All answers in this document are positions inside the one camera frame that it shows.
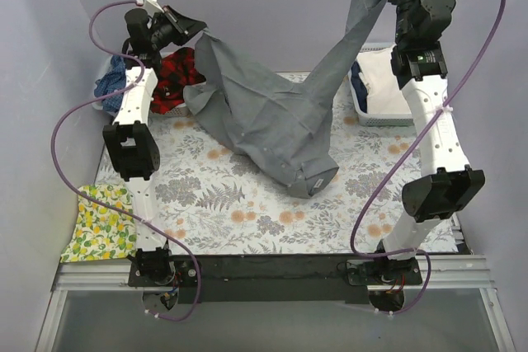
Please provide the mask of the grey long sleeve shirt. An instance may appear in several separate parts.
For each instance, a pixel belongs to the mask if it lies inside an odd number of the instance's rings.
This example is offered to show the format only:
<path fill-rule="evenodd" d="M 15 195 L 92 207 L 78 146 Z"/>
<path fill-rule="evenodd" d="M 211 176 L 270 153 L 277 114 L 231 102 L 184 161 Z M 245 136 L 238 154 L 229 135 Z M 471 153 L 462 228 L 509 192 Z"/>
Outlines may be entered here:
<path fill-rule="evenodd" d="M 339 170 L 329 154 L 334 97 L 387 1 L 351 0 L 344 36 L 301 83 L 205 31 L 195 46 L 205 83 L 185 87 L 186 106 L 208 134 L 248 156 L 288 195 L 313 197 Z"/>

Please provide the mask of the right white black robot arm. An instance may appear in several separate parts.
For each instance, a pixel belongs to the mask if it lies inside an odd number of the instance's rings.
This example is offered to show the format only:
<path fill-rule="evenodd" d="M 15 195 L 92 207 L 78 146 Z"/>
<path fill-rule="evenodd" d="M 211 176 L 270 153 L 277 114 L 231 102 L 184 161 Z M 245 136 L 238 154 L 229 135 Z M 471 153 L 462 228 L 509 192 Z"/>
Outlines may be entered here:
<path fill-rule="evenodd" d="M 455 0 L 389 0 L 396 6 L 391 67 L 417 131 L 421 176 L 402 188 L 403 213 L 372 254 L 346 262 L 351 285 L 419 285 L 417 250 L 442 221 L 462 210 L 485 182 L 458 139 L 445 104 L 447 66 L 440 38 Z"/>

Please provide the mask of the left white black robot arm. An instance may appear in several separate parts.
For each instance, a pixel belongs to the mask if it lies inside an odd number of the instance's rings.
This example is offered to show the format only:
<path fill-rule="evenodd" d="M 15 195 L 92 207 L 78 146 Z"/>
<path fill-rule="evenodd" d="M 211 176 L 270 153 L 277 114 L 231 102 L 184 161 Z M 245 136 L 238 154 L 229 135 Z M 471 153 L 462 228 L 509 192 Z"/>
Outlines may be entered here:
<path fill-rule="evenodd" d="M 174 287 L 182 279 L 181 272 L 171 260 L 168 238 L 153 230 L 158 219 L 153 179 L 160 152 L 148 120 L 161 50 L 169 44 L 186 44 L 206 24 L 169 6 L 148 5 L 128 11 L 125 23 L 131 50 L 125 61 L 125 84 L 131 88 L 124 93 L 115 120 L 103 129 L 103 138 L 112 166 L 131 195 L 136 216 L 136 274 L 153 284 Z"/>

